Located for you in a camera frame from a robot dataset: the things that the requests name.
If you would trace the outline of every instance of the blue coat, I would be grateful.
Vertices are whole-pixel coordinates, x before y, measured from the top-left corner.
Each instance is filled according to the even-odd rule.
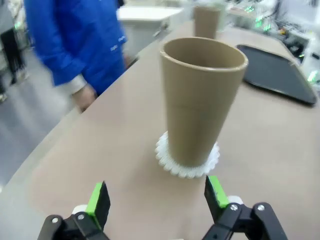
[[[24,0],[35,50],[56,86],[82,74],[98,94],[124,71],[116,0]]]

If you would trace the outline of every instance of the crocheted doily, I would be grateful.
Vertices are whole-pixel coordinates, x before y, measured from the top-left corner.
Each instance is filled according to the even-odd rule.
[[[172,175],[178,175],[180,178],[200,178],[203,175],[207,175],[212,169],[215,168],[219,160],[219,147],[215,143],[208,160],[197,167],[182,166],[175,162],[175,160],[169,154],[168,145],[168,132],[165,132],[156,143],[156,158],[159,160],[159,165],[163,166],[163,169],[171,172]]]

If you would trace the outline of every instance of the tan plastic cup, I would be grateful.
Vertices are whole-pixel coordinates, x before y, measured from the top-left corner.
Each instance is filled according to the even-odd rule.
[[[215,39],[219,27],[220,9],[217,7],[195,6],[194,36]]]
[[[248,66],[222,42],[178,38],[160,50],[169,153],[182,166],[206,162]]]

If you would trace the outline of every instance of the green tape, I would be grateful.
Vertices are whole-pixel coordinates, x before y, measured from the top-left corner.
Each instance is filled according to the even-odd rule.
[[[102,230],[102,228],[96,216],[96,208],[97,208],[98,199],[100,197],[101,187],[102,187],[102,182],[99,182],[95,185],[95,188],[90,197],[89,203],[85,209],[85,212],[93,218],[93,220],[95,221],[95,224],[100,228],[100,230]]]
[[[216,176],[209,176],[209,180],[214,190],[215,198],[219,204],[219,207],[224,209],[229,204],[229,200],[224,189],[222,188]]]

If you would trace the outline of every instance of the sleeve cuff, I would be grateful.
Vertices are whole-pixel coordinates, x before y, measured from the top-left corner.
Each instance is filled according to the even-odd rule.
[[[84,79],[84,77],[79,74],[78,76],[76,76],[74,79],[72,79],[70,82],[61,84],[59,86],[57,86],[57,88],[67,94],[67,95],[72,95],[75,94],[76,92],[78,92],[80,89],[82,89],[85,85],[87,85],[86,80]]]

